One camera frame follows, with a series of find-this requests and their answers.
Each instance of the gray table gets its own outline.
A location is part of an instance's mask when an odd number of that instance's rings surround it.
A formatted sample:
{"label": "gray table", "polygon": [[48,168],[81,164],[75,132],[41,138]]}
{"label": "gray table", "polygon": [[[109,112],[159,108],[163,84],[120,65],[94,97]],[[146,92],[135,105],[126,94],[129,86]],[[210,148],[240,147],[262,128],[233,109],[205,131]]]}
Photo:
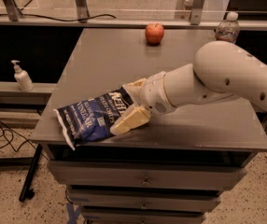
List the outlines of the gray table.
{"label": "gray table", "polygon": [[213,36],[208,30],[166,30],[161,44],[150,46],[140,29],[83,31],[31,139],[46,150],[49,169],[68,185],[74,203],[90,207],[83,210],[88,220],[160,223],[154,215],[159,210],[162,223],[201,223],[219,194],[246,174],[246,164],[267,151],[267,136],[245,99],[186,105],[76,151],[64,141],[54,108],[192,63]]}

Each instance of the black cable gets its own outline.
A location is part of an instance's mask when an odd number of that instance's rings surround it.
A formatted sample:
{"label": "black cable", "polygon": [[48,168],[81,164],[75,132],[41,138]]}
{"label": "black cable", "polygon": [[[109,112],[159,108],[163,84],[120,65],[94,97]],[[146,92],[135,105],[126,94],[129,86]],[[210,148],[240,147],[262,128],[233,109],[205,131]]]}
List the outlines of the black cable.
{"label": "black cable", "polygon": [[66,190],[65,190],[65,198],[66,198],[66,200],[67,200],[69,203],[74,204],[74,203],[69,199],[69,197],[68,197],[68,194],[67,194],[67,187],[66,187]]}
{"label": "black cable", "polygon": [[[32,142],[29,139],[27,139],[25,136],[21,135],[20,133],[17,133],[16,131],[12,130],[11,128],[9,128],[2,120],[0,120],[0,129],[2,131],[2,134],[0,135],[0,138],[4,137],[7,140],[7,142],[4,145],[0,146],[0,149],[4,148],[6,146],[11,146],[11,148],[15,152],[19,152],[20,149],[27,143],[30,144],[34,149],[36,149],[36,147],[32,144]],[[9,132],[11,134],[11,137],[9,139],[7,138],[6,132]],[[15,148],[12,145],[12,141],[14,139],[14,133],[24,139],[24,141],[18,146],[18,148]]]}
{"label": "black cable", "polygon": [[49,19],[49,20],[55,20],[55,21],[65,21],[65,22],[70,22],[70,21],[86,21],[89,19],[95,19],[95,18],[99,18],[99,17],[111,17],[113,19],[116,19],[116,17],[114,15],[111,14],[100,14],[100,15],[95,15],[92,17],[88,17],[88,18],[82,18],[82,19],[58,19],[58,18],[54,18],[54,17],[49,17],[49,16],[44,16],[44,15],[38,15],[38,14],[21,14],[23,17],[28,16],[28,17],[37,17],[37,18],[43,18],[43,19]]}
{"label": "black cable", "polygon": [[82,18],[82,19],[57,19],[54,17],[49,17],[49,16],[44,16],[44,15],[38,15],[38,14],[24,14],[22,13],[22,16],[29,16],[29,17],[38,17],[38,18],[43,18],[43,19],[50,19],[50,20],[55,20],[55,21],[86,21],[89,19],[95,19],[95,18],[99,18],[99,17],[111,17],[113,19],[116,19],[116,17],[114,15],[111,14],[100,14],[100,15],[95,15],[92,17],[88,17],[88,18]]}

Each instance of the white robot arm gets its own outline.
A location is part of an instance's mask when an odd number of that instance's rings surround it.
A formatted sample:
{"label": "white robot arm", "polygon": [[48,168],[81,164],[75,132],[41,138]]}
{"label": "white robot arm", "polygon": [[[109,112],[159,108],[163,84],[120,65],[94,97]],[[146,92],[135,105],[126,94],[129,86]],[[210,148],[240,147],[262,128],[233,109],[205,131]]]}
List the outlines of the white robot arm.
{"label": "white robot arm", "polygon": [[210,42],[198,50],[194,64],[123,87],[134,103],[111,127],[114,135],[147,123],[151,115],[174,112],[182,105],[243,97],[267,111],[267,65],[229,42]]}

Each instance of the red apple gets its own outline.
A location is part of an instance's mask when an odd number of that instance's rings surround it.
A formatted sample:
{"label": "red apple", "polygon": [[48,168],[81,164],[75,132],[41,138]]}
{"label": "red apple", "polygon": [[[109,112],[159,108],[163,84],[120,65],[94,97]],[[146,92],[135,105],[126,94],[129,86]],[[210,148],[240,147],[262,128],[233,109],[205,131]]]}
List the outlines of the red apple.
{"label": "red apple", "polygon": [[145,37],[150,44],[159,44],[164,35],[163,26],[159,23],[151,23],[146,27]]}

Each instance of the drawer cabinet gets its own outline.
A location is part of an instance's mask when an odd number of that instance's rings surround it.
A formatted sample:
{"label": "drawer cabinet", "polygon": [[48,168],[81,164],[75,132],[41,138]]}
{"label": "drawer cabinet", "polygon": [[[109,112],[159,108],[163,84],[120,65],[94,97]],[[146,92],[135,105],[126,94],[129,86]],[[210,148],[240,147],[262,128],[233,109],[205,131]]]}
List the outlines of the drawer cabinet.
{"label": "drawer cabinet", "polygon": [[133,224],[200,224],[204,221],[202,214],[190,214],[182,212],[143,212],[124,211],[114,209],[82,208],[83,216],[89,221],[119,222]]}
{"label": "drawer cabinet", "polygon": [[165,210],[181,212],[210,212],[220,198],[213,191],[182,191],[165,189],[109,189],[81,187],[68,189],[69,199],[76,205],[127,208],[136,210]]}
{"label": "drawer cabinet", "polygon": [[229,190],[245,175],[234,167],[51,161],[59,183],[152,189]]}

